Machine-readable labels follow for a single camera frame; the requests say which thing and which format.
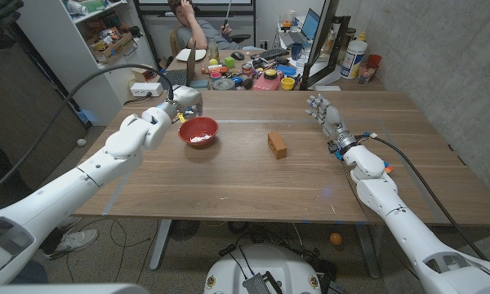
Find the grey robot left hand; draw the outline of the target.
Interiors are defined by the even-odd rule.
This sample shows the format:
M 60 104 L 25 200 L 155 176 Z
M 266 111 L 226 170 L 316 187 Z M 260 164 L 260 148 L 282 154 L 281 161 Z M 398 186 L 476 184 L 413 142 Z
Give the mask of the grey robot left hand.
M 200 91 L 192 87 L 175 85 L 172 88 L 172 103 L 186 120 L 203 115 L 203 98 Z

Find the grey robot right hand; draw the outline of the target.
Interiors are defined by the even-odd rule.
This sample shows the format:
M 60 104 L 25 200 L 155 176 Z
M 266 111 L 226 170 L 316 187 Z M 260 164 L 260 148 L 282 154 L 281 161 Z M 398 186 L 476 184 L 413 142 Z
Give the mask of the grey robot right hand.
M 305 112 L 315 118 L 322 127 L 323 133 L 332 142 L 332 152 L 344 155 L 351 147 L 356 146 L 356 139 L 350 134 L 338 109 L 321 94 L 310 96 L 306 101 L 311 110 Z

